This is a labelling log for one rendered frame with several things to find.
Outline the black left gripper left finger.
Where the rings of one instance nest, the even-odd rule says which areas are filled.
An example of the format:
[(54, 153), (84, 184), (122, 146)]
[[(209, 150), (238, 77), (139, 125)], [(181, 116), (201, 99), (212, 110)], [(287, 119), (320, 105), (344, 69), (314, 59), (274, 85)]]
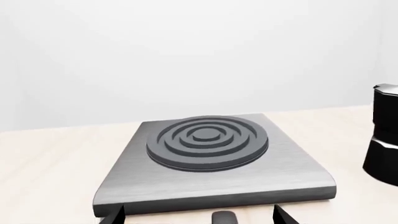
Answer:
[(124, 206), (121, 205), (115, 209), (111, 214), (103, 218), (99, 224), (124, 224), (125, 222), (125, 211)]

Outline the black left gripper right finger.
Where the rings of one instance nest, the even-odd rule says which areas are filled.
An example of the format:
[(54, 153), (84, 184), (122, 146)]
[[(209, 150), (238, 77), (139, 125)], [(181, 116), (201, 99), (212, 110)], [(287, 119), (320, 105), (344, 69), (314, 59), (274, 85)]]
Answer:
[(273, 222), (274, 224), (300, 224), (279, 205), (274, 205)]

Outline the grey single-burner stove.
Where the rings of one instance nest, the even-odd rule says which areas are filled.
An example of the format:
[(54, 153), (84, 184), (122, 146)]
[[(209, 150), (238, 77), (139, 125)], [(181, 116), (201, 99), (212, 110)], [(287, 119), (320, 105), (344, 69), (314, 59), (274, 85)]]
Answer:
[(93, 198), (103, 218), (329, 200), (331, 174), (263, 114), (140, 124)]

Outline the black moka pot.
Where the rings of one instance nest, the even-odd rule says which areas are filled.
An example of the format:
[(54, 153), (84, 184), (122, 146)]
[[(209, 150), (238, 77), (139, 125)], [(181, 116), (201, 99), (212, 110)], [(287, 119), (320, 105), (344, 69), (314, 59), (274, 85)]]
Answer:
[(368, 175), (398, 186), (398, 85), (373, 87), (373, 136), (363, 163)]

